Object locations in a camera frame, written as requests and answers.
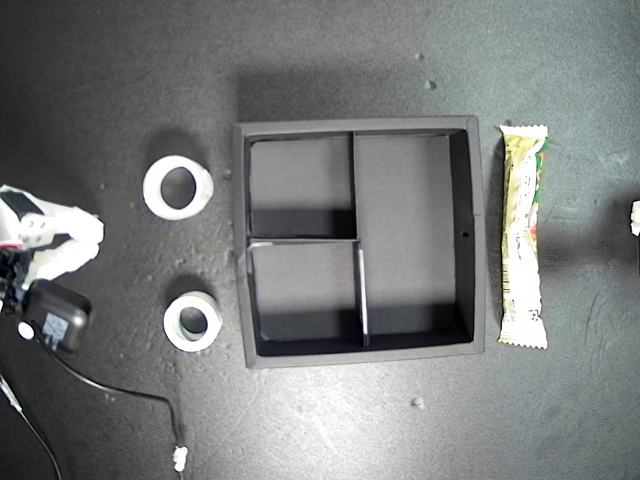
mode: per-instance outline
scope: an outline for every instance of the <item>black divided tray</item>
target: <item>black divided tray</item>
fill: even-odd
[[[240,124],[249,367],[484,351],[475,117]]]

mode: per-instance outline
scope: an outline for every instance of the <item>white tape roll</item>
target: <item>white tape roll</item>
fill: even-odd
[[[196,182],[196,192],[191,203],[180,209],[169,206],[162,198],[162,182],[169,172],[176,168],[187,169]],[[142,193],[145,203],[158,217],[172,221],[183,220],[197,215],[207,206],[213,197],[213,179],[207,170],[193,160],[180,155],[171,155],[151,165],[144,176]]]
[[[202,312],[207,328],[202,334],[185,329],[180,314],[185,308]],[[184,352],[199,352],[211,346],[222,327],[222,316],[216,301],[203,292],[188,292],[174,300],[164,313],[164,331],[171,343]]]

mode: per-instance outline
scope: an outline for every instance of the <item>white connector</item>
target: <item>white connector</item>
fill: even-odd
[[[187,447],[176,447],[174,450],[173,461],[176,464],[176,472],[184,472],[184,468],[187,465],[187,453],[189,453]]]

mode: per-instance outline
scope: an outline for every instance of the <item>tape roll hole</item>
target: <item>tape roll hole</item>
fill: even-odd
[[[186,168],[174,168],[162,180],[160,192],[167,205],[182,210],[196,196],[196,179]]]
[[[207,331],[207,319],[194,307],[186,307],[180,312],[176,333],[188,342],[197,342]]]

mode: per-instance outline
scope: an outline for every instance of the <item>white object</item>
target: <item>white object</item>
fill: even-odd
[[[169,172],[177,168],[188,170],[196,182],[196,192],[191,203],[180,209],[169,206],[162,197],[162,182]],[[151,165],[144,177],[142,193],[145,203],[158,217],[171,221],[183,220],[197,215],[207,206],[213,197],[213,179],[207,170],[193,160],[180,155],[171,155]]]
[[[176,447],[173,451],[176,472],[184,472],[184,467],[187,465],[187,453],[189,453],[187,447]]]
[[[33,327],[26,322],[20,322],[18,324],[18,333],[25,340],[33,340],[33,337],[35,336]]]
[[[71,238],[50,247],[57,235]],[[36,279],[53,280],[76,271],[98,255],[103,240],[104,224],[90,213],[0,186],[0,246],[38,249],[22,285],[25,290]]]
[[[631,207],[631,233],[640,234],[640,201],[633,202]]]
[[[22,405],[20,405],[20,402],[13,393],[13,390],[11,390],[11,387],[2,375],[0,375],[0,391],[4,393],[5,397],[7,397],[7,400],[9,400],[11,406],[15,408],[20,414],[22,414]]]
[[[204,333],[194,334],[184,328],[180,314],[186,308],[202,312],[207,322]],[[216,301],[203,292],[188,292],[174,300],[164,313],[167,338],[183,352],[199,352],[211,346],[222,327],[222,316]]]

